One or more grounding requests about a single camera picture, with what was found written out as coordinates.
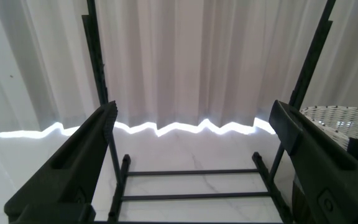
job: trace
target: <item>curtain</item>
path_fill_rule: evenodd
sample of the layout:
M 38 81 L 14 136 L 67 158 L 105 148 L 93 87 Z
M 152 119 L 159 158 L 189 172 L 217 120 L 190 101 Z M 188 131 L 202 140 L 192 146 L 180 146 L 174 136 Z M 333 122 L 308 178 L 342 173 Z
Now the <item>curtain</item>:
M 252 126 L 288 101 L 325 1 L 96 1 L 118 121 Z M 79 126 L 99 105 L 86 1 L 0 0 L 0 131 Z M 358 106 L 358 1 L 337 1 L 304 106 Z
M 0 131 L 79 126 L 99 105 L 86 1 L 0 0 Z

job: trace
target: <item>sheer curtain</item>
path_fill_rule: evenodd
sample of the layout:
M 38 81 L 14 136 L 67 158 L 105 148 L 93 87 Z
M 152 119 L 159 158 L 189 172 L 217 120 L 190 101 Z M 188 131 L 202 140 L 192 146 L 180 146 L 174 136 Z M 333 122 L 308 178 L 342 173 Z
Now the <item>sheer curtain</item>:
M 325 1 L 96 1 L 118 120 L 252 126 L 288 101 Z M 0 0 L 0 131 L 79 126 L 99 105 L 86 0 Z M 304 105 L 358 106 L 358 1 L 337 1 Z

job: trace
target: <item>metal frame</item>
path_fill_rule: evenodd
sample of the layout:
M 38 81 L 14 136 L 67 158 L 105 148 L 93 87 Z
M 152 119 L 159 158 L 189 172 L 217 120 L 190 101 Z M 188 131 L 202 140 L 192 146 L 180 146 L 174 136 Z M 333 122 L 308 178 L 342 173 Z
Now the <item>metal frame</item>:
M 89 52 L 91 55 L 92 66 L 94 70 L 94 76 L 96 80 L 96 86 L 98 89 L 99 100 L 101 105 L 108 102 L 107 88 L 104 84 L 104 71 L 103 71 L 103 59 L 101 56 L 101 47 L 99 41 L 98 22 L 96 17 L 96 7 L 94 0 L 87 0 L 89 15 L 83 16 L 84 27 L 86 31 L 86 37 L 88 40 Z M 326 6 L 323 11 L 323 15 L 319 21 L 312 43 L 310 45 L 308 54 L 303 64 L 300 76 L 296 83 L 296 87 L 291 94 L 289 105 L 294 106 L 296 109 L 300 109 L 303 102 L 303 98 L 306 95 L 311 77 L 318 62 L 320 53 L 323 49 L 325 40 L 328 36 L 328 32 L 331 28 L 332 21 L 329 21 L 329 15 L 333 9 L 335 0 L 327 0 Z M 183 200 L 183 199 L 207 199 L 207 198 L 233 198 L 233 197 L 271 197 L 281 219 L 284 223 L 293 223 L 293 218 L 290 209 L 286 205 L 284 199 L 281 196 L 280 191 L 274 184 L 274 177 L 278 169 L 278 165 L 282 159 L 284 153 L 284 147 L 280 145 L 278 148 L 273 166 L 270 170 L 266 168 L 262 157 L 258 152 L 255 152 L 252 159 L 256 165 L 256 169 L 237 169 L 237 170 L 184 170 L 184 171 L 160 171 L 160 172 L 129 172 L 129 166 L 131 164 L 131 158 L 129 155 L 125 155 L 122 160 L 122 166 L 119 168 L 119 162 L 117 158 L 116 146 L 114 143 L 114 137 L 111 135 L 109 141 L 109 148 L 112 157 L 112 163 L 114 172 L 117 179 L 117 187 L 114 193 L 114 197 L 109 212 L 109 222 L 118 222 L 121 204 L 124 201 L 139 201 L 139 200 Z M 137 176 L 161 176 L 161 175 L 211 175 L 211 174 L 251 174 L 259 173 L 267 192 L 244 192 L 244 193 L 229 193 L 229 194 L 191 194 L 191 195 L 148 195 L 148 196 L 124 196 L 127 177 Z M 141 222 L 120 222 L 120 223 L 141 223 Z

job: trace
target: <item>marble floor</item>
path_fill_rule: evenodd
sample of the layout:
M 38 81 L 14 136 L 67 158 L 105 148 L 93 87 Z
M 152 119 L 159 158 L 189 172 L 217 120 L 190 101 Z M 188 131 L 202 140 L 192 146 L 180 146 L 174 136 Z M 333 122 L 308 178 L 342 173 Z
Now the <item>marble floor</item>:
M 129 154 L 130 171 L 203 170 L 255 168 L 252 154 L 258 151 L 268 168 L 279 140 L 263 129 L 253 134 L 234 131 L 218 135 L 205 129 L 194 134 L 173 130 L 158 137 L 146 129 L 129 134 L 114 129 L 119 158 Z M 5 202 L 67 140 L 54 130 L 42 139 L 0 138 L 0 223 L 7 223 Z M 287 204 L 291 202 L 294 170 L 285 154 L 275 182 Z M 106 220 L 116 181 L 109 152 L 106 154 L 92 205 L 96 220 Z M 131 177 L 125 195 L 208 194 L 266 191 L 257 174 Z M 280 222 L 270 198 L 177 200 L 123 203 L 121 221 Z

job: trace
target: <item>vertical pole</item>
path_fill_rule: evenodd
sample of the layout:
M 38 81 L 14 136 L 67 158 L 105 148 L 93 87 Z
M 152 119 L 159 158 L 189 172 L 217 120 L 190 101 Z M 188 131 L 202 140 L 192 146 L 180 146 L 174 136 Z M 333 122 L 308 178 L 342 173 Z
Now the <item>vertical pole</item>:
M 116 143 L 114 142 L 114 135 L 112 133 L 110 137 L 109 148 L 110 148 L 112 166 L 114 167 L 114 173 L 116 174 L 117 185 L 122 185 L 122 177 L 119 168 Z
M 327 39 L 329 30 L 333 23 L 328 19 L 334 8 L 335 1 L 336 0 L 327 0 L 323 14 L 321 15 L 320 21 L 318 22 L 316 32 L 314 33 L 313 40 L 311 41 L 308 54 L 306 55 L 305 62 L 303 62 L 298 81 L 296 82 L 295 88 L 292 91 L 289 105 L 293 106 L 298 110 L 300 109 L 303 99 L 305 98 L 306 92 L 311 81 L 311 77 L 313 76 L 313 72 L 317 66 L 318 59 L 320 57 L 321 52 L 323 51 L 324 43 Z M 268 177 L 269 182 L 274 180 L 278 165 L 280 164 L 280 161 L 283 157 L 284 150 L 284 147 L 280 144 L 280 147 L 278 147 L 278 151 L 273 162 L 273 166 L 270 170 L 270 175 Z

